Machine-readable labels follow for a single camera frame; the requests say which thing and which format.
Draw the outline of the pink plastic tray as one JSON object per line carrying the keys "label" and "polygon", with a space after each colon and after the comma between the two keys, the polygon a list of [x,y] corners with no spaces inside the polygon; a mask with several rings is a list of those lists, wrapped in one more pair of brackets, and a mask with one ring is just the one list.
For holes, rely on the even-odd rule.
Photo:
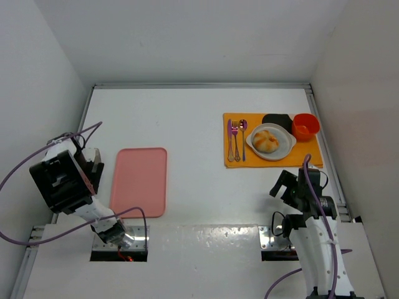
{"label": "pink plastic tray", "polygon": [[167,151],[164,148],[125,148],[118,152],[110,208],[116,212],[140,207],[149,218],[166,211]]}

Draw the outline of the round yellow orange bread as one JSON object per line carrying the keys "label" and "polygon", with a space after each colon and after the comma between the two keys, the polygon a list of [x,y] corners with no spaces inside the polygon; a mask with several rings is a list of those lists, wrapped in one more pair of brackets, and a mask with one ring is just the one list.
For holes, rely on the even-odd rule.
{"label": "round yellow orange bread", "polygon": [[268,130],[258,131],[252,141],[253,147],[263,153],[273,153],[279,148],[279,140]]}

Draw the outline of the metal spatula wooden handle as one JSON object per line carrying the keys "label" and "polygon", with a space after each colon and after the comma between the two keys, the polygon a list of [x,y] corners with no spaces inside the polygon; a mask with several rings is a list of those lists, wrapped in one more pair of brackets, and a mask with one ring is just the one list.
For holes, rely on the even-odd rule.
{"label": "metal spatula wooden handle", "polygon": [[93,173],[97,172],[99,168],[103,167],[103,162],[102,162],[100,151],[98,148],[94,148],[93,163],[94,163],[93,168],[92,168]]}

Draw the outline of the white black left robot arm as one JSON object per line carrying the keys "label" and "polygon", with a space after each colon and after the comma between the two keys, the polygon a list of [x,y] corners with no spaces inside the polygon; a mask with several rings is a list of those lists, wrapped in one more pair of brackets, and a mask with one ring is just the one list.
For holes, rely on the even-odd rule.
{"label": "white black left robot arm", "polygon": [[105,207],[96,195],[103,172],[100,151],[84,148],[76,137],[60,135],[47,143],[44,158],[29,172],[48,208],[55,214],[64,213],[83,218],[105,244],[127,248],[133,237],[123,222]]}

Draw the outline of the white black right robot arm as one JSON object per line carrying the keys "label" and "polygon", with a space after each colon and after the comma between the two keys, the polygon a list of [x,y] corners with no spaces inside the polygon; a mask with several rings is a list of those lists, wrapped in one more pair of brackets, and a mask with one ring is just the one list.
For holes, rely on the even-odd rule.
{"label": "white black right robot arm", "polygon": [[280,236],[295,248],[305,277],[308,298],[356,298],[345,269],[337,237],[335,201],[323,195],[320,171],[300,168],[297,174],[283,170],[269,194],[281,187],[284,204],[298,210],[282,219]]}

